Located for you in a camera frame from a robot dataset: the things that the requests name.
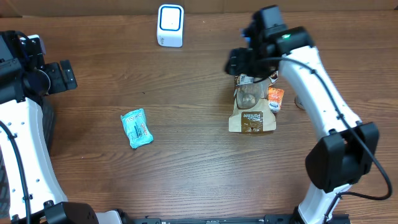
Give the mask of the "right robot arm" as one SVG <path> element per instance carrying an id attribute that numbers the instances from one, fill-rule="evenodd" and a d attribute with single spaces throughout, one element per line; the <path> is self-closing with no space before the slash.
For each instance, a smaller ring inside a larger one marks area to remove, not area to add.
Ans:
<path id="1" fill-rule="evenodd" d="M 379 131 L 363 123 L 339 94 L 328 76 L 319 51 L 304 27 L 288 28 L 279 7 L 255 12 L 243 30 L 246 48 L 233 49 L 225 72 L 251 77 L 254 83 L 284 77 L 307 112 L 317 144 L 305 160 L 310 186 L 304 200 L 290 215 L 266 215 L 265 223 L 348 223 L 347 215 L 333 210 L 351 187 L 366 175 L 375 158 Z"/>

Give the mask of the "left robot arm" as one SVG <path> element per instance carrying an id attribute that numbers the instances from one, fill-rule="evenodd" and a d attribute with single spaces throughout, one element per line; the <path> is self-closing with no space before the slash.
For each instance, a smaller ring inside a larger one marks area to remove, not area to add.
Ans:
<path id="1" fill-rule="evenodd" d="M 11 223 L 127 223 L 120 210 L 69 202 L 48 146 L 55 116 L 45 96 L 77 88 L 69 60 L 45 63 L 39 35 L 1 32 L 1 210 Z"/>

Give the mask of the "beige snack pouch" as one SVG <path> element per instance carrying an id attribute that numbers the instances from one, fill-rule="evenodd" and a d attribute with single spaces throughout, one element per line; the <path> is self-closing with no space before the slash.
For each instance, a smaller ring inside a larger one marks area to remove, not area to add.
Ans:
<path id="1" fill-rule="evenodd" d="M 276 118 L 269 106 L 269 87 L 278 79 L 274 72 L 268 78 L 245 74 L 234 78 L 234 108 L 229 117 L 231 133 L 260 134 L 276 130 Z"/>

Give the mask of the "orange tissue pack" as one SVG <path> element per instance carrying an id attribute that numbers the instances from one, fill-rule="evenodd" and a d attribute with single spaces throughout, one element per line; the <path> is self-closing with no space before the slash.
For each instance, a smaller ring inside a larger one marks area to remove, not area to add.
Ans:
<path id="1" fill-rule="evenodd" d="M 269 108 L 273 113 L 278 113 L 280 111 L 283 97 L 284 97 L 283 89 L 269 87 L 268 91 Z"/>

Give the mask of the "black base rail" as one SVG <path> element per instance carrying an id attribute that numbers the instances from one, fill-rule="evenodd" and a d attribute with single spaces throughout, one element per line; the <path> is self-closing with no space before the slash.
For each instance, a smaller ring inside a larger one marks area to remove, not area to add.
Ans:
<path id="1" fill-rule="evenodd" d="M 134 224 L 289 224 L 291 215 L 265 215 L 264 217 L 168 219 L 135 218 Z"/>

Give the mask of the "white barcode scanner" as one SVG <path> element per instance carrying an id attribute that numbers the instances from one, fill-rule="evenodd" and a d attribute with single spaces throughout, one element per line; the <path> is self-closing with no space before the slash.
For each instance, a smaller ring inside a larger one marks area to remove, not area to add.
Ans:
<path id="1" fill-rule="evenodd" d="M 184 15 L 184 8 L 177 4 L 163 4 L 159 7 L 157 41 L 160 46 L 182 47 Z"/>

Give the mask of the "mint green wipes pack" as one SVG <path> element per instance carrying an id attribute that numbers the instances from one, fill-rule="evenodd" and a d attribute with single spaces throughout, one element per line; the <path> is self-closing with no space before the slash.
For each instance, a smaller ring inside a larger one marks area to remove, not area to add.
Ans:
<path id="1" fill-rule="evenodd" d="M 146 114 L 143 108 L 122 115 L 121 122 L 130 146 L 133 149 L 150 144 L 154 140 L 153 135 L 147 127 Z"/>

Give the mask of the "dark grey plastic basket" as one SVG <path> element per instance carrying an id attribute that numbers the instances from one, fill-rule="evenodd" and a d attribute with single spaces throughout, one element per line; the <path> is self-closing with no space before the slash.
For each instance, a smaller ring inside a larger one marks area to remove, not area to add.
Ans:
<path id="1" fill-rule="evenodd" d="M 50 152 L 52 147 L 56 117 L 53 106 L 45 98 L 42 99 L 42 112 L 43 112 L 42 122 L 43 122 L 44 139 L 47 146 L 47 150 L 48 152 Z"/>

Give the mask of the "green lid jar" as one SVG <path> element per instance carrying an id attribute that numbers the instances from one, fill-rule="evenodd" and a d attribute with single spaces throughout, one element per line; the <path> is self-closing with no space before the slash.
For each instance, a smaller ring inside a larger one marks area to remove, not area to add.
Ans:
<path id="1" fill-rule="evenodd" d="M 301 110 L 305 110 L 304 105 L 302 104 L 302 101 L 301 101 L 301 99 L 299 98 L 298 95 L 295 96 L 295 104 Z"/>

